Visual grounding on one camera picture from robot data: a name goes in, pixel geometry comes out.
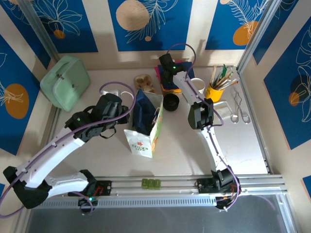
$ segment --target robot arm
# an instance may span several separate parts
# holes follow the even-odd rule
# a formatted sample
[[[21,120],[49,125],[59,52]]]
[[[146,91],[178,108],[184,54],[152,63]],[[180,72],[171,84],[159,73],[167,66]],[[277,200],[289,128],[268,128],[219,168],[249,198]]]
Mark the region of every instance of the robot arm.
[[[162,82],[174,83],[181,89],[190,105],[189,125],[192,129],[197,130],[209,156],[213,178],[197,180],[199,193],[226,193],[230,192],[233,186],[237,190],[239,188],[239,183],[237,183],[239,180],[234,177],[230,166],[226,166],[228,163],[220,149],[214,128],[212,127],[214,120],[213,101],[205,99],[196,90],[190,78],[186,77],[187,73],[182,64],[175,64],[169,53],[161,56],[159,59],[164,69],[161,73]],[[226,208],[232,201],[232,199],[229,199],[222,202],[222,204],[217,205],[217,208]]]
[[[73,114],[66,122],[65,127],[60,133],[41,151],[39,151],[31,160],[15,168],[9,166],[4,170],[4,175],[9,183],[26,172],[14,185],[14,191],[21,202],[27,209],[34,208],[41,204],[45,199],[55,195],[78,191],[83,193],[92,192],[95,188],[96,180],[87,170],[81,170],[76,174],[67,177],[54,178],[48,174],[74,150],[83,146],[94,136],[101,136],[102,132],[107,129],[114,129],[116,124],[128,122],[129,115],[118,121],[98,124],[77,131],[72,136],[66,138],[61,144],[57,145],[56,141],[68,133],[85,126],[89,123],[100,120],[113,118],[125,113],[128,108],[121,105],[122,100],[113,94],[106,94],[100,97],[96,106],[90,106],[82,112]],[[32,167],[26,167],[38,158],[46,149],[48,151]]]
[[[191,128],[198,131],[212,165],[213,178],[198,179],[196,182],[199,193],[231,193],[232,186],[239,187],[239,184],[235,182],[238,180],[232,171],[230,172],[229,167],[224,164],[224,162],[226,163],[225,158],[217,142],[214,129],[210,127],[214,118],[213,102],[195,91],[189,77],[185,79],[186,72],[183,66],[175,64],[169,54],[160,57],[160,61],[164,68],[162,80],[169,83],[174,82],[182,90],[190,104],[188,122]],[[125,114],[128,108],[122,106],[121,103],[122,100],[117,95],[107,93],[101,96],[96,106],[90,106],[82,112],[73,114],[60,133],[30,161],[17,168],[9,166],[4,170],[6,179],[27,209],[34,208],[47,198],[63,193],[78,191],[86,196],[94,194],[97,181],[87,170],[81,170],[76,174],[61,178],[54,178],[48,174],[69,154],[83,146],[92,137],[108,138],[102,136],[101,133],[107,129],[115,130],[116,124],[128,123],[129,115],[124,115],[117,121],[92,124],[88,127],[91,123]],[[59,144],[58,140],[69,133],[72,135]],[[232,199],[222,201],[217,208],[222,209],[231,203]]]

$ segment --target pencil holder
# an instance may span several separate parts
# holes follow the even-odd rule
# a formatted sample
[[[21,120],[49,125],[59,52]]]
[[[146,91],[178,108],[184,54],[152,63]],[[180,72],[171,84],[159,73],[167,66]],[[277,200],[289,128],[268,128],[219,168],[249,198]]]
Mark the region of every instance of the pencil holder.
[[[208,88],[206,89],[206,99],[212,99],[212,101],[218,102],[223,94],[224,90],[215,90],[213,88],[211,88],[211,86],[209,85]]]

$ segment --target mint green bag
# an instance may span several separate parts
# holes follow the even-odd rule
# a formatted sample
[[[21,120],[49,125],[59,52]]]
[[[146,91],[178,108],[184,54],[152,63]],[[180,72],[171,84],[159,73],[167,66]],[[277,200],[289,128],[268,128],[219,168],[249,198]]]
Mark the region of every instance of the mint green bag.
[[[44,76],[40,87],[54,106],[69,112],[89,84],[90,78],[82,61],[66,55]]]

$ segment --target metal bracket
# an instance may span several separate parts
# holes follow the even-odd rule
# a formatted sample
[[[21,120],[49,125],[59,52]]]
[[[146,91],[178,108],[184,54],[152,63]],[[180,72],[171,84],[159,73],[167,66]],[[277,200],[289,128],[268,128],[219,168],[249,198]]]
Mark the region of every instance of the metal bracket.
[[[111,181],[97,181],[93,197],[110,196]]]

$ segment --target orange circle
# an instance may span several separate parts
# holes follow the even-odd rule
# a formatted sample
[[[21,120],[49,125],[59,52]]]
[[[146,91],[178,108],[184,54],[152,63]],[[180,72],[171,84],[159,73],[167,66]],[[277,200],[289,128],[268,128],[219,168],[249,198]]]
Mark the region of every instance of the orange circle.
[[[236,45],[247,45],[257,24],[257,21],[251,21],[240,26],[233,35],[233,43]]]
[[[145,41],[147,41],[147,42],[151,41],[151,37],[150,36],[146,36],[145,37]]]
[[[56,29],[53,34],[57,39],[65,39],[66,37],[65,33],[58,29]]]
[[[23,119],[29,107],[27,90],[20,84],[11,84],[5,90],[5,108],[8,114],[16,119]]]
[[[292,106],[296,106],[297,104],[299,104],[299,94],[297,94],[296,92],[291,93],[288,100]]]

